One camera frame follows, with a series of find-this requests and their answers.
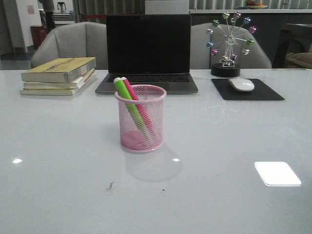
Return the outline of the fruit bowl on counter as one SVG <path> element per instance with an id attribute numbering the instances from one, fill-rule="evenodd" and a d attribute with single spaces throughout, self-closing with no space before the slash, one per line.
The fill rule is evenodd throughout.
<path id="1" fill-rule="evenodd" d="M 264 5 L 263 3 L 257 2 L 255 0 L 247 0 L 245 2 L 245 6 L 249 9 L 265 9 L 268 7 L 267 5 Z"/>

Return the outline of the green highlighter pen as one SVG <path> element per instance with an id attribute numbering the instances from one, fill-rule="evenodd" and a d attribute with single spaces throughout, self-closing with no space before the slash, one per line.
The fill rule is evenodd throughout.
<path id="1" fill-rule="evenodd" d="M 125 84 L 123 83 L 123 81 L 117 77 L 114 79 L 114 86 L 116 87 L 119 96 L 124 98 L 124 99 L 129 99 L 132 100 Z M 129 113 L 132 116 L 132 119 L 134 120 L 137 128 L 144 134 L 144 136 L 148 139 L 148 140 L 152 140 L 151 134 L 149 133 L 149 131 L 147 130 L 147 127 L 138 111 L 138 108 L 135 104 L 131 104 L 131 103 L 126 103 L 126 107 L 129 111 Z"/>

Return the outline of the black mouse pad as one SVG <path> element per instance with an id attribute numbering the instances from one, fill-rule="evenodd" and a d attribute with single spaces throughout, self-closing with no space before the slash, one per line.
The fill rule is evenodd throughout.
<path id="1" fill-rule="evenodd" d="M 249 92 L 236 91 L 228 78 L 213 78 L 211 81 L 224 100 L 269 100 L 278 101 L 284 98 L 259 79 L 252 78 L 254 89 Z"/>

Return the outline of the white computer mouse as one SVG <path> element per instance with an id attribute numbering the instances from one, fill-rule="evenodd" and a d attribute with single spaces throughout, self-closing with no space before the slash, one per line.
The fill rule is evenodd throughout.
<path id="1" fill-rule="evenodd" d="M 254 89 L 251 80 L 245 78 L 232 78 L 228 80 L 229 84 L 238 92 L 250 92 Z"/>

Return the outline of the pink highlighter pen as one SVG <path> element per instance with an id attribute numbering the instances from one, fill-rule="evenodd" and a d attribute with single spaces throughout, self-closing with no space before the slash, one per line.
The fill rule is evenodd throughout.
<path id="1" fill-rule="evenodd" d="M 125 84 L 132 100 L 139 100 L 138 99 L 138 96 L 136 94 L 136 92 L 134 91 L 134 89 L 132 88 L 131 84 L 129 83 L 128 79 L 126 77 L 121 77 L 120 78 L 123 83 Z M 154 129 L 153 129 L 153 125 L 152 125 L 152 121 L 150 120 L 144 106 L 142 104 L 137 104 L 136 107 L 138 108 L 138 111 L 146 125 L 146 127 L 148 128 L 148 130 L 150 131 L 152 137 L 156 137 L 156 134 L 154 132 Z"/>

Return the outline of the ferris wheel desk ornament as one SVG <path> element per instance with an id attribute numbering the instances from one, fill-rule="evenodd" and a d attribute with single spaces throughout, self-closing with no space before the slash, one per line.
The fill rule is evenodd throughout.
<path id="1" fill-rule="evenodd" d="M 224 12 L 222 18 L 225 24 L 215 19 L 212 26 L 206 30 L 209 41 L 206 47 L 212 58 L 218 58 L 218 62 L 211 65 L 213 75 L 221 77 L 235 77 L 240 74 L 241 66 L 238 64 L 240 56 L 250 53 L 250 47 L 255 44 L 253 33 L 257 28 L 251 23 L 250 17 L 241 17 L 239 11 L 234 13 Z"/>

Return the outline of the person standing in background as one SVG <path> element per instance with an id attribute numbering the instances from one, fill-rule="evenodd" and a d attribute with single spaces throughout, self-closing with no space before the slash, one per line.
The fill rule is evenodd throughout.
<path id="1" fill-rule="evenodd" d="M 54 2 L 53 0 L 38 0 L 42 4 L 43 13 L 40 14 L 42 25 L 44 26 L 46 33 L 50 33 L 55 28 L 54 23 Z"/>

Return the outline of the red trash bin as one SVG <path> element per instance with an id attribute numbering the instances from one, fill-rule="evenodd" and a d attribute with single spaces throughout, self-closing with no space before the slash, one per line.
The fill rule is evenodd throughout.
<path id="1" fill-rule="evenodd" d="M 38 49 L 46 38 L 46 31 L 42 25 L 30 26 L 34 49 Z"/>

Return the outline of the bottom yellow book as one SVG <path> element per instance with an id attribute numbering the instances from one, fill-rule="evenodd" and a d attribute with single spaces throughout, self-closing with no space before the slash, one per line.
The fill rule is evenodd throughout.
<path id="1" fill-rule="evenodd" d="M 77 88 L 77 89 L 24 89 L 24 88 L 22 88 L 22 89 L 20 89 L 20 94 L 22 94 L 22 95 L 35 95 L 35 96 L 36 95 L 42 95 L 42 96 L 72 96 L 76 92 L 78 92 L 80 89 L 81 88 Z"/>

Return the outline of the pink mesh pen holder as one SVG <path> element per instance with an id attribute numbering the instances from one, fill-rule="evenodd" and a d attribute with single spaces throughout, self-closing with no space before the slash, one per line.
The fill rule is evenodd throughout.
<path id="1" fill-rule="evenodd" d="M 115 92 L 119 107 L 121 145 L 132 152 L 149 152 L 163 143 L 163 101 L 166 91 L 154 85 L 133 85 L 138 100 L 122 98 Z"/>

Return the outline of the beige cushion at right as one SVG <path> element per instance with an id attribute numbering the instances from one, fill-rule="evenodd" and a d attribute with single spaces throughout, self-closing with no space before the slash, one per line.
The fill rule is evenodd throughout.
<path id="1" fill-rule="evenodd" d="M 312 68 L 312 53 L 304 52 L 304 53 L 289 53 L 286 54 L 285 59 L 292 64 L 300 66 L 302 68 Z"/>

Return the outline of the middle cream book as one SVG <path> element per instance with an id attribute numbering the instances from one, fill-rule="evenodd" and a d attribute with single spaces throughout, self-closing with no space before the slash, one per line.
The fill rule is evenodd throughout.
<path id="1" fill-rule="evenodd" d="M 77 89 L 81 88 L 92 76 L 95 69 L 91 69 L 72 82 L 25 82 L 24 89 Z"/>

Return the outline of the yellow book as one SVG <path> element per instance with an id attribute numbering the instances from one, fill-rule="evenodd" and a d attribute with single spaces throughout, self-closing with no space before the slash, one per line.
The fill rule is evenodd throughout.
<path id="1" fill-rule="evenodd" d="M 36 95 L 42 95 L 42 96 L 72 96 L 76 92 L 78 92 L 80 89 L 81 88 L 77 88 L 77 89 L 24 89 L 24 88 L 22 88 L 22 89 L 20 89 L 20 94 L 22 94 L 22 95 L 35 95 L 35 96 Z"/>
<path id="2" fill-rule="evenodd" d="M 57 58 L 21 74 L 26 82 L 71 82 L 96 68 L 95 57 Z"/>

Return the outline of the grey open laptop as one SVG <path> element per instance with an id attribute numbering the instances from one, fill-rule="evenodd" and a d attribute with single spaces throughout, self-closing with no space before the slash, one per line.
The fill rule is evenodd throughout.
<path id="1" fill-rule="evenodd" d="M 109 15 L 106 32 L 108 74 L 95 93 L 113 94 L 117 77 L 162 87 L 170 95 L 198 92 L 190 74 L 189 14 Z"/>

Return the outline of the white box behind laptop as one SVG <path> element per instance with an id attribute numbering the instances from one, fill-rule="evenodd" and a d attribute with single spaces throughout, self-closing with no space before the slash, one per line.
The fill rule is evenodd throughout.
<path id="1" fill-rule="evenodd" d="M 146 0 L 145 14 L 163 15 L 163 14 L 188 14 L 188 0 Z"/>

